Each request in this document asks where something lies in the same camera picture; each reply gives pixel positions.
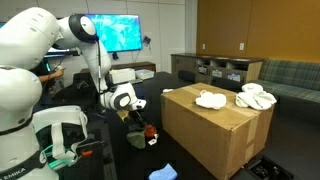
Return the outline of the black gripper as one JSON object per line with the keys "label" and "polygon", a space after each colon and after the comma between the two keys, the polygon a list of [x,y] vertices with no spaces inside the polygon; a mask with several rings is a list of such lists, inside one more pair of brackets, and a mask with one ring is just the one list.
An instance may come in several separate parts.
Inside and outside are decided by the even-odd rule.
{"label": "black gripper", "polygon": [[133,126],[143,128],[145,126],[144,118],[138,111],[130,111],[130,122]]}

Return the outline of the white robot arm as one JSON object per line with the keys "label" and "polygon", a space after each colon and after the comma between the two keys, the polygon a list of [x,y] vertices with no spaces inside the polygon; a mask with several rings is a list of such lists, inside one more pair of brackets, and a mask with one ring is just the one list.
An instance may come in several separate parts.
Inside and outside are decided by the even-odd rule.
{"label": "white robot arm", "polygon": [[51,48],[80,49],[104,108],[133,111],[146,105],[129,82],[108,87],[111,60],[87,16],[58,19],[40,7],[18,13],[0,28],[0,180],[59,180],[56,169],[78,161],[79,143],[66,147],[63,127],[87,132],[81,108],[34,110],[43,88],[34,70]]}

